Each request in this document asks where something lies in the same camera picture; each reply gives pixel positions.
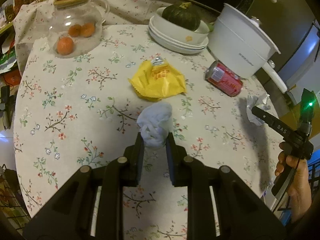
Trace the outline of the right hand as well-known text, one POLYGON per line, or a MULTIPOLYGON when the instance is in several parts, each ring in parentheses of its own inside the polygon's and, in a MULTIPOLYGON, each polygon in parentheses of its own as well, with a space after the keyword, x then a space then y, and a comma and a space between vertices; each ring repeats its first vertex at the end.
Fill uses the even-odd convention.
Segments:
POLYGON ((287 189, 287 194, 291 198, 291 221, 296 222, 305 215, 312 203, 308 163, 305 159, 292 156, 292 147, 287 142, 281 142, 279 147, 282 151, 278 155, 275 175, 283 173, 285 165, 297 168, 294 179, 287 189))

